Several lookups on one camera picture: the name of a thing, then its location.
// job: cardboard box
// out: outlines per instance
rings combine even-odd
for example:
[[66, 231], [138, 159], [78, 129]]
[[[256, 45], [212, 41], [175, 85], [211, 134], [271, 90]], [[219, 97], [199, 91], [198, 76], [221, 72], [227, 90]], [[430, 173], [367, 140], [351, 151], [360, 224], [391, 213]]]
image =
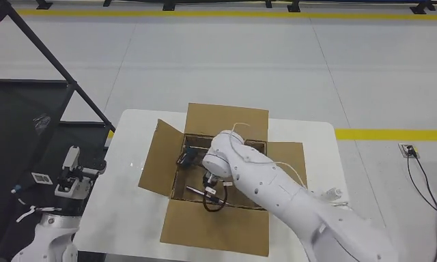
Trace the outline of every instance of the cardboard box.
[[[190, 103], [184, 133], [158, 120], [139, 180], [139, 187], [170, 198], [161, 242], [268, 256], [268, 212], [235, 187], [228, 188], [230, 205], [217, 213], [207, 212], [201, 196], [185, 187], [203, 191], [201, 181], [205, 171], [201, 167], [182, 170], [176, 164], [185, 143], [209, 148], [214, 136], [222, 130], [231, 130], [237, 122], [251, 125], [236, 128], [247, 145], [274, 161], [292, 165], [307, 184], [302, 143], [268, 142], [268, 111]], [[293, 171], [282, 167], [298, 181]], [[217, 185], [215, 189], [216, 195], [222, 197], [222, 187]]]

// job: yellow floor line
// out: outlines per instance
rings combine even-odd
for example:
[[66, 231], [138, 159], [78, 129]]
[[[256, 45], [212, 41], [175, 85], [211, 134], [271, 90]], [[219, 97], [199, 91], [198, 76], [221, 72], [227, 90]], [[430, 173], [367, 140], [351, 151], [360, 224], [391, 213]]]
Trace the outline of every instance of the yellow floor line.
[[339, 141], [437, 141], [437, 130], [395, 130], [338, 128], [335, 135]]
[[437, 15], [416, 14], [342, 14], [245, 11], [115, 11], [115, 10], [17, 10], [21, 16], [184, 16], [184, 17], [255, 17], [255, 18], [340, 18], [359, 20], [437, 20]]

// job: power outlet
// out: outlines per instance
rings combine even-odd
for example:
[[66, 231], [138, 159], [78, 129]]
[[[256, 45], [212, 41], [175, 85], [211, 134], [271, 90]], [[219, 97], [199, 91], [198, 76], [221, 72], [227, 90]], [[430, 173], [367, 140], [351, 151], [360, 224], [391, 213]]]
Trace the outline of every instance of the power outlet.
[[418, 151], [417, 151], [417, 148], [416, 148], [414, 145], [410, 144], [410, 143], [400, 143], [400, 144], [399, 144], [399, 149], [401, 150], [402, 156], [403, 156], [404, 158], [408, 158], [408, 147], [409, 147], [410, 145], [411, 145], [412, 148], [416, 151], [417, 158], [420, 159], [420, 155], [419, 155], [419, 153], [418, 153]]

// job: gray floor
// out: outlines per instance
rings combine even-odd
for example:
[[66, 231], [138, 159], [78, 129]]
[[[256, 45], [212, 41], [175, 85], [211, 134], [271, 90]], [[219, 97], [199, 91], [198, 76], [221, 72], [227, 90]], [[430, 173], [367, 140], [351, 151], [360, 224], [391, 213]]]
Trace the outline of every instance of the gray floor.
[[[101, 9], [77, 2], [55, 5]], [[339, 11], [326, 5], [304, 9]], [[360, 11], [355, 6], [346, 9]], [[368, 11], [410, 13], [405, 7]], [[127, 108], [184, 112], [189, 102], [202, 102], [266, 108], [273, 118], [327, 121], [336, 128], [437, 126], [435, 21], [35, 16], [25, 20], [115, 125]], [[61, 78], [12, 22], [0, 24], [0, 38], [1, 78]], [[78, 96], [64, 119], [98, 121]], [[358, 213], [387, 226], [405, 252], [403, 261], [431, 261], [437, 215], [412, 187], [397, 143], [339, 141], [348, 190]], [[413, 143], [437, 188], [437, 144]], [[415, 164], [412, 172], [425, 189]]]

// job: black pole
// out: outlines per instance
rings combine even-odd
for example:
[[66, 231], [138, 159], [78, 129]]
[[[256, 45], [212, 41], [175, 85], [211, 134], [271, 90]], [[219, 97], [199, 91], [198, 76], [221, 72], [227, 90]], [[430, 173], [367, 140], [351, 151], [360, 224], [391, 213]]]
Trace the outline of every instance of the black pole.
[[53, 2], [46, 2], [46, 0], [36, 0], [36, 2], [38, 2], [37, 10], [48, 10], [53, 4]]
[[15, 9], [10, 5], [9, 2], [5, 1], [8, 5], [8, 15], [15, 22], [18, 28], [32, 41], [32, 43], [40, 50], [40, 52], [52, 63], [56, 70], [67, 80], [67, 82], [74, 87], [74, 90], [79, 93], [79, 95], [84, 99], [84, 101], [93, 109], [93, 111], [101, 118], [101, 120], [110, 127], [110, 129], [115, 132], [115, 127], [111, 122], [104, 116], [102, 111], [94, 104], [91, 98], [83, 91], [81, 86], [72, 78], [72, 76], [67, 72], [67, 70], [61, 65], [61, 63], [56, 59], [56, 57], [51, 53], [51, 51], [42, 43], [39, 37], [30, 29], [29, 25], [18, 15]]
[[432, 5], [432, 0], [421, 1], [418, 6], [410, 7], [414, 14], [426, 14], [425, 8], [430, 11], [436, 11], [436, 8]]
[[299, 13], [299, 1], [300, 0], [293, 0], [293, 3], [291, 5], [287, 5], [288, 12]]
[[175, 10], [175, 4], [171, 0], [163, 0], [163, 1], [164, 1], [163, 11]]

